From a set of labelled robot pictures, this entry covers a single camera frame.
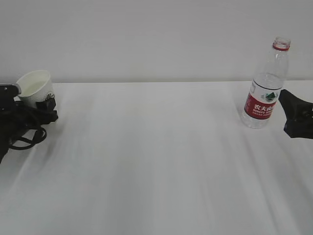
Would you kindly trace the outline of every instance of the white tabletop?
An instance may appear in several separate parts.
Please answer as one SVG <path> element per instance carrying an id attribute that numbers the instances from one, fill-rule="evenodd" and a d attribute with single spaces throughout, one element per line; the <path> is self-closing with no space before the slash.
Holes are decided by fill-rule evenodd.
<path id="1" fill-rule="evenodd" d="M 249 87 L 55 84 L 47 139 L 0 165 L 0 234 L 312 235 L 313 140 L 285 134 L 280 104 L 245 127 Z"/>

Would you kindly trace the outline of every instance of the white paper cup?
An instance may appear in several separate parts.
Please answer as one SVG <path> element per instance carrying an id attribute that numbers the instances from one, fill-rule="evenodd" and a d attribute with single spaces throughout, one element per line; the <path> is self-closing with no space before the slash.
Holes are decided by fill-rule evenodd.
<path id="1" fill-rule="evenodd" d="M 29 107 L 36 108 L 36 102 L 42 102 L 54 97 L 51 76 L 48 71 L 30 72 L 21 77 L 17 84 L 19 84 L 22 91 L 19 98 Z"/>

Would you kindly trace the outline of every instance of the white wall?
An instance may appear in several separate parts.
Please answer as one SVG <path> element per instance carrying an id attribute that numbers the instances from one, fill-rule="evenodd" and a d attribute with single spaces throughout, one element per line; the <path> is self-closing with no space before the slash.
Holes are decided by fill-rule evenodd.
<path id="1" fill-rule="evenodd" d="M 250 79 L 276 35 L 290 78 L 313 78 L 312 0 L 2 0 L 0 78 Z"/>

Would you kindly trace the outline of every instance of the black cable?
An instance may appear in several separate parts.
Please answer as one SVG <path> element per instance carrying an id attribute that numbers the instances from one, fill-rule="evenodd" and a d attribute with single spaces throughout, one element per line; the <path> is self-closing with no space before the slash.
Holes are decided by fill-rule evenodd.
<path id="1" fill-rule="evenodd" d="M 47 137 L 47 131 L 41 127 L 39 120 L 36 118 L 36 116 L 27 109 L 27 107 L 18 107 L 18 110 L 14 111 L 14 112 L 26 112 L 30 117 L 32 117 L 32 119 L 35 122 L 34 126 L 30 126 L 26 124 L 26 127 L 28 130 L 36 130 L 35 134 L 33 136 L 33 138 L 31 140 L 22 137 L 22 136 L 12 136 L 10 139 L 10 144 L 9 144 L 9 148 L 14 149 L 14 150 L 26 150 L 26 149 L 30 149 L 32 147 L 34 147 L 36 144 L 41 143 L 42 141 L 44 141 Z M 15 143 L 16 141 L 21 141 L 21 142 L 25 142 L 28 143 L 29 145 L 27 146 L 14 146 L 12 143 Z"/>

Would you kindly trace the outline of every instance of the clear plastic bottle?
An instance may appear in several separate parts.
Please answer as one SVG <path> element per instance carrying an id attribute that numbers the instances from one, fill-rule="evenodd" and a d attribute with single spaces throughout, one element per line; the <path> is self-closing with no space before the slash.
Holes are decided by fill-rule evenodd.
<path id="1" fill-rule="evenodd" d="M 290 43 L 289 39 L 277 37 L 268 59 L 258 68 L 242 113 L 246 126 L 259 129 L 268 123 L 286 80 Z"/>

